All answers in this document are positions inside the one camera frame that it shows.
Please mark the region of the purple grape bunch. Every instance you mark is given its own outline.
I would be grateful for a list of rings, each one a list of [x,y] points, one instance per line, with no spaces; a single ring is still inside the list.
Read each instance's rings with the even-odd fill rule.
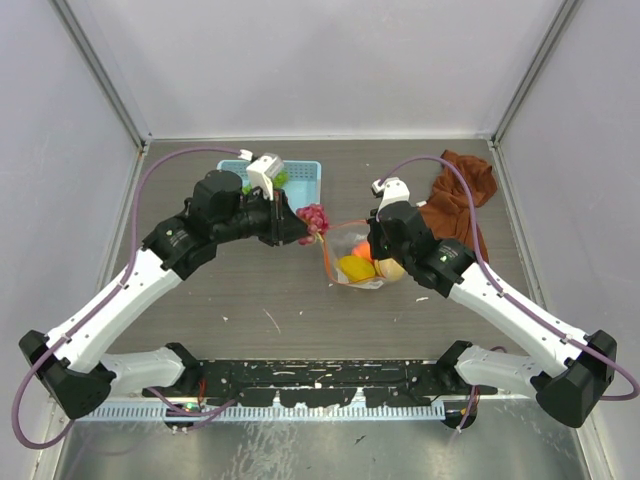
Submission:
[[[312,245],[324,240],[330,222],[323,205],[312,203],[297,209],[296,215],[307,225],[306,236],[298,240],[300,245]]]

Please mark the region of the light blue plastic basket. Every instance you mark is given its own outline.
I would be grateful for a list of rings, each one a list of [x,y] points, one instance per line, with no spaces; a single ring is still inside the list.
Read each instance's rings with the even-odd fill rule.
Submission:
[[[246,163],[242,160],[221,160],[218,170],[237,174],[244,187],[249,183]],[[283,190],[292,210],[321,202],[321,165],[316,161],[285,161],[282,171],[289,175],[289,181]]]

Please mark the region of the green grape bunch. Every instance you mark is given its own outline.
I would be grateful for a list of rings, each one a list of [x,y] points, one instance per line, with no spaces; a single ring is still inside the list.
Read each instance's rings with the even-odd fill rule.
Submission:
[[[283,189],[284,186],[289,181],[289,175],[286,171],[281,171],[276,177],[273,179],[273,186],[277,189]],[[247,195],[253,189],[253,185],[248,183],[243,187],[243,193]]]

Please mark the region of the yellow star fruit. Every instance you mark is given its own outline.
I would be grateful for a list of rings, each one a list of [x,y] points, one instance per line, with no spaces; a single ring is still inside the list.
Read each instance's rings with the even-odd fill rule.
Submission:
[[[353,255],[341,257],[338,265],[350,283],[361,283],[376,277],[376,270],[372,263]]]

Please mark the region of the clear zip top bag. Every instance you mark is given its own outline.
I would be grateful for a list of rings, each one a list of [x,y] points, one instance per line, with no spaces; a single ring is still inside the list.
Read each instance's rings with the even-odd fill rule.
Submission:
[[[378,290],[405,277],[405,270],[392,258],[373,259],[369,233],[365,220],[337,224],[325,233],[322,241],[324,264],[332,283]]]

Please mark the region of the orange peach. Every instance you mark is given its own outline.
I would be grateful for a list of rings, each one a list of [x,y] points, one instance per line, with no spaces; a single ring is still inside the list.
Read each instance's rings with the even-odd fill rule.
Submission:
[[[371,256],[371,247],[367,241],[362,241],[353,247],[351,254],[353,256],[362,258],[370,263],[373,262]]]

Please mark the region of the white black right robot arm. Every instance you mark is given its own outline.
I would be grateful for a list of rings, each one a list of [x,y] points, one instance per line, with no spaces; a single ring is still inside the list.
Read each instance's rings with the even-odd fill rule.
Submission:
[[[490,386],[534,399],[561,424],[581,427],[614,379],[616,340],[588,334],[499,279],[455,239],[436,239],[418,208],[400,201],[374,209],[367,221],[375,259],[392,259],[420,286],[477,313],[524,350],[499,354],[457,341],[439,359],[444,390]]]

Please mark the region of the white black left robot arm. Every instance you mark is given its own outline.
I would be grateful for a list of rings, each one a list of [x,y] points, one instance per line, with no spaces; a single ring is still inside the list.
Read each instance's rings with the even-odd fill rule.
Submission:
[[[147,308],[212,261],[220,245],[255,237],[280,246],[306,236],[284,189],[263,174],[252,175],[251,184],[245,192],[237,174],[207,173],[179,213],[133,243],[126,267],[83,308],[46,333],[30,330],[20,339],[33,373],[69,419],[87,416],[113,394],[168,387],[188,396],[197,390],[198,362],[180,345],[107,351]]]

